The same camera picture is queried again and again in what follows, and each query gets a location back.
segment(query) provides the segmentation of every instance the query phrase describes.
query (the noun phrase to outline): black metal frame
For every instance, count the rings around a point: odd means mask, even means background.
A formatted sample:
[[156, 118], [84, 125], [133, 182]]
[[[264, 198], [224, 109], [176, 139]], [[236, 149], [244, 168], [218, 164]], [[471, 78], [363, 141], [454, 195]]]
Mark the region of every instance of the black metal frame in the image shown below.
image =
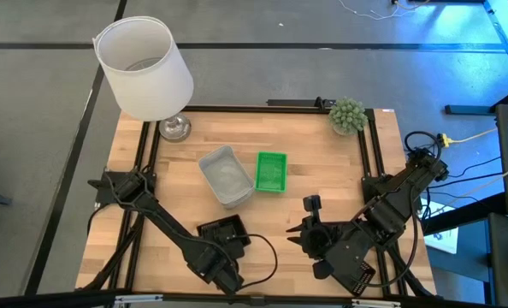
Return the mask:
[[[288, 114], [327, 114], [330, 111], [330, 108], [328, 107], [328, 104], [325, 103], [331, 103], [333, 100], [321, 100], [320, 98], [317, 98], [314, 100], [304, 100], [302, 101], [303, 105], [310, 104], [310, 106], [303, 106], [303, 107], [292, 107], [290, 105], [288, 106], [278, 106], [273, 104], [273, 106], [218, 106], [218, 105], [189, 105], [186, 106], [183, 111], [184, 112], [250, 112], [250, 113], [288, 113]], [[367, 110], [367, 113], [369, 114], [371, 112], [371, 119], [369, 120], [369, 128], [370, 133], [372, 136], [372, 145], [374, 146], [374, 153], [376, 156], [376, 161], [378, 162], [378, 170], [381, 172], [383, 171], [383, 162], [381, 158], [381, 148], [379, 145], [379, 139], [377, 137], [377, 132], [375, 128], [375, 118], [374, 118], [374, 111], [373, 110]], [[363, 169], [365, 172], [365, 176], [370, 175], [370, 166], [369, 166], [369, 158], [368, 158], [368, 150], [366, 146], [366, 139], [364, 137], [364, 132], [359, 133], [359, 144], [360, 144], [360, 150], [361, 150], [361, 158], [363, 161]], [[158, 149], [158, 140], [159, 140], [159, 134], [157, 131], [157, 127], [154, 131], [154, 139], [152, 142], [151, 147], [151, 153], [150, 153], [150, 170], [153, 171], [153, 167], [155, 166], [155, 161], [157, 159], [157, 149]], [[136, 241], [138, 244], [135, 246], [133, 245], [133, 249], [131, 250], [131, 260], [134, 260], [136, 263], [136, 260], [138, 260], [139, 255], [139, 240]], [[132, 288], [133, 286], [133, 272], [135, 271], [136, 264], [129, 264], [127, 269], [127, 283], [128, 285], [126, 288]], [[381, 275], [381, 281], [387, 282], [388, 279], [388, 273], [387, 273], [387, 265], [386, 265], [386, 259], [382, 252], [378, 252], [378, 270], [380, 271]], [[400, 294], [406, 295], [405, 291], [405, 284], [399, 287]], [[383, 295], [384, 298], [391, 295], [390, 288], [384, 288], [383, 289]], [[195, 298], [199, 299], [199, 297], [196, 297], [196, 295], [192, 294], [192, 297], [190, 297], [190, 294], [182, 294], [181, 296], [184, 296], [186, 299], [189, 300], [195, 300]], [[229, 302], [229, 299], [226, 295], [209, 295], [207, 298], [211, 298], [215, 301], [220, 302]], [[257, 303], [260, 301], [264, 301], [264, 299], [268, 298], [266, 296], [248, 296], [249, 301], [251, 303]], [[304, 297], [297, 297], [297, 296], [270, 296], [270, 298], [281, 300], [281, 303], [283, 304], [294, 304], [300, 303], [302, 304], [313, 304], [313, 302], [303, 302], [301, 300], [304, 299]], [[336, 305], [343, 305], [344, 301], [343, 298], [339, 298], [339, 301], [329, 301], [329, 304], [336, 304]]]
[[[375, 125], [374, 110], [366, 110], [366, 115], [368, 116], [368, 125], [369, 125], [369, 129], [370, 129], [370, 137], [372, 139], [372, 148], [374, 149], [375, 167], [377, 168], [378, 176], [383, 176], [383, 175], [385, 175], [385, 168], [383, 167], [383, 156], [381, 154], [380, 138], [377, 133], [377, 126]], [[393, 245], [393, 247], [397, 251], [398, 255], [400, 255], [399, 244], [396, 243], [395, 245]], [[378, 262], [380, 262], [379, 259], [381, 258], [381, 264], [379, 265], [380, 269], [381, 268], [385, 269], [385, 270], [380, 270], [380, 275], [385, 278], [385, 280], [383, 278], [381, 280], [382, 281], [389, 281], [389, 277], [387, 274], [387, 262], [385, 259], [384, 252], [378, 249], [377, 250], [377, 258], [378, 258]], [[393, 266], [395, 268], [395, 273], [398, 273], [398, 271], [397, 271], [398, 265], [396, 262], [394, 262], [394, 260], [393, 260]], [[404, 279], [401, 278], [397, 281], [397, 287], [399, 288], [399, 294], [401, 294], [401, 295], [408, 294], [408, 291], [406, 289], [406, 282]], [[383, 291], [390, 293], [389, 287], [383, 288]]]
[[[134, 168], [140, 170], [142, 168], [142, 158], [144, 156], [144, 150], [145, 150], [145, 142], [148, 137], [148, 132], [150, 131], [150, 123], [144, 122], [142, 124], [142, 130], [140, 132], [140, 138], [139, 138], [139, 144], [136, 150], [136, 157], [134, 158]], [[124, 210], [123, 218], [121, 219], [121, 227], [119, 228], [119, 236], [117, 237], [117, 245], [121, 245], [123, 240], [125, 239], [125, 236], [127, 236], [128, 229], [131, 225], [131, 218], [132, 218], [132, 212], [130, 210]], [[121, 266], [118, 265], [115, 267], [114, 271], [109, 275], [109, 284], [108, 289], [115, 289], [117, 288], [117, 282], [119, 279], [119, 272], [121, 271]]]
[[235, 295], [221, 296], [212, 294], [182, 294], [182, 293], [133, 293], [126, 289], [115, 290], [98, 290], [83, 291], [81, 293], [53, 293], [40, 294], [33, 296], [14, 296], [8, 298], [0, 298], [0, 307], [95, 307], [100, 305], [122, 305], [127, 302], [134, 302], [135, 299], [142, 299], [142, 302], [151, 300], [153, 302], [163, 301], [186, 301], [186, 302], [203, 302], [203, 303], [221, 303], [228, 304], [244, 304], [252, 306], [263, 305], [303, 305], [305, 303], [313, 303], [314, 305], [335, 305], [341, 303], [344, 307], [368, 307], [368, 306], [389, 306], [404, 308], [467, 308], [467, 307], [486, 307], [480, 304], [471, 304], [457, 302], [452, 300], [443, 300], [439, 298], [415, 298], [399, 295], [391, 295], [388, 300], [365, 298], [341, 298], [341, 297], [316, 297], [316, 296], [298, 296], [295, 299], [283, 299], [281, 296], [262, 296], [262, 295]]

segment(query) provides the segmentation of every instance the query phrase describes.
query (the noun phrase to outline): green plant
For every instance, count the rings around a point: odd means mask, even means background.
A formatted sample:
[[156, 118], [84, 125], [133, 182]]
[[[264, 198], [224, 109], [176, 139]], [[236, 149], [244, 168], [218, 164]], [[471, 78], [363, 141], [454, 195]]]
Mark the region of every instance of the green plant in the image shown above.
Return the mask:
[[352, 98], [338, 99], [330, 110], [329, 117], [334, 131], [344, 135], [362, 131], [368, 122], [363, 103]]

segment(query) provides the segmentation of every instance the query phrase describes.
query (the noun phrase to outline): lamp base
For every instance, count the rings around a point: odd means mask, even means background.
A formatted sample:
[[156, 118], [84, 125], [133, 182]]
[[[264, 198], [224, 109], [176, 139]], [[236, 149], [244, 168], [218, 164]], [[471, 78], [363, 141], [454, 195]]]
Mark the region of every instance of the lamp base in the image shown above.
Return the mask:
[[162, 120], [159, 124], [159, 133], [169, 142], [180, 142], [186, 139], [191, 131], [192, 124], [181, 113]]

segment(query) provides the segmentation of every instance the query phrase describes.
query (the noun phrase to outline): white paper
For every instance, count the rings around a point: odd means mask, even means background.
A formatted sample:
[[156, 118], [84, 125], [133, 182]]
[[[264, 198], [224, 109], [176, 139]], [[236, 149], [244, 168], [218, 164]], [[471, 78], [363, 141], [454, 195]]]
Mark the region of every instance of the white paper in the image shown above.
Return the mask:
[[[421, 198], [422, 204], [426, 205], [427, 200]], [[444, 205], [431, 201], [431, 212], [435, 213], [438, 209], [442, 208]], [[449, 210], [453, 210], [451, 206], [445, 207], [440, 213], [447, 212]], [[447, 230], [444, 232], [440, 232], [437, 234], [431, 234], [424, 237], [425, 245], [429, 247], [433, 247], [435, 249], [441, 250], [443, 252], [448, 252], [451, 254], [456, 254], [458, 252], [458, 228], [453, 228], [451, 230]]]

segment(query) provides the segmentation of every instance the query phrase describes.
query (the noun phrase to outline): gray floor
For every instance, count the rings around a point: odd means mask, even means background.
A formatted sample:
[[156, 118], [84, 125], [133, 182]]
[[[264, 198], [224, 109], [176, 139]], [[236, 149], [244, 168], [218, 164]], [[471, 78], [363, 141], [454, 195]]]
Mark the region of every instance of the gray floor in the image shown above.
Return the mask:
[[[359, 13], [391, 14], [387, 2], [343, 0]], [[0, 0], [0, 42], [89, 42], [118, 1]], [[492, 5], [506, 20], [504, 0]], [[178, 42], [499, 43], [481, 5], [430, 4], [372, 21], [338, 0], [129, 0], [125, 16], [162, 19]], [[183, 50], [196, 87], [191, 104], [258, 104], [271, 98], [348, 96], [397, 111], [402, 134], [462, 139], [494, 127], [491, 117], [446, 116], [446, 104], [492, 104], [508, 93], [508, 56], [496, 52], [399, 50]], [[50, 202], [97, 68], [92, 50], [0, 50], [0, 296], [22, 292]], [[95, 192], [119, 109], [104, 82], [80, 155], [40, 292], [73, 289]], [[452, 174], [499, 155], [497, 135], [445, 150]], [[499, 162], [469, 175], [500, 171]], [[461, 194], [471, 182], [442, 190]], [[474, 196], [503, 189], [497, 183]], [[441, 203], [447, 196], [434, 195]], [[468, 203], [457, 202], [455, 205]], [[431, 259], [440, 258], [431, 252]], [[481, 302], [481, 282], [434, 269], [437, 290]]]

